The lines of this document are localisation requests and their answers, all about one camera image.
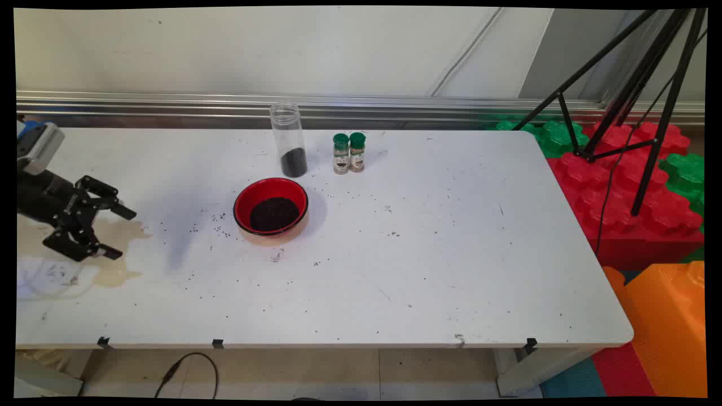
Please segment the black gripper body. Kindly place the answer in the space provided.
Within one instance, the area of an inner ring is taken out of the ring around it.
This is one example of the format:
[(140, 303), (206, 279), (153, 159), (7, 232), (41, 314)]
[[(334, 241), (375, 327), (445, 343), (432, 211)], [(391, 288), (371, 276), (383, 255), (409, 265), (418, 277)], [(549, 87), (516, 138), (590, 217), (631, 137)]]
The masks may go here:
[(74, 183), (49, 170), (36, 175), (16, 172), (16, 212), (54, 227), (81, 228), (87, 224), (82, 179)]

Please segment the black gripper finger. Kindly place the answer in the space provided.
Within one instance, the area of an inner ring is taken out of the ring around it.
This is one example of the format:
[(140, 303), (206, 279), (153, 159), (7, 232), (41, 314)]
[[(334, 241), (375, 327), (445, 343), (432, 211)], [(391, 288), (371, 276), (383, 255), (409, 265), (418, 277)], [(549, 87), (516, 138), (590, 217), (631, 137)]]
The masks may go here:
[(108, 183), (88, 175), (75, 182), (75, 190), (79, 192), (80, 206), (93, 210), (110, 210), (111, 213), (124, 219), (134, 219), (136, 211), (131, 210), (120, 200), (119, 191)]
[(92, 226), (77, 219), (53, 218), (52, 232), (43, 239), (43, 245), (75, 262), (88, 258), (106, 257), (117, 260), (122, 251), (102, 244)]

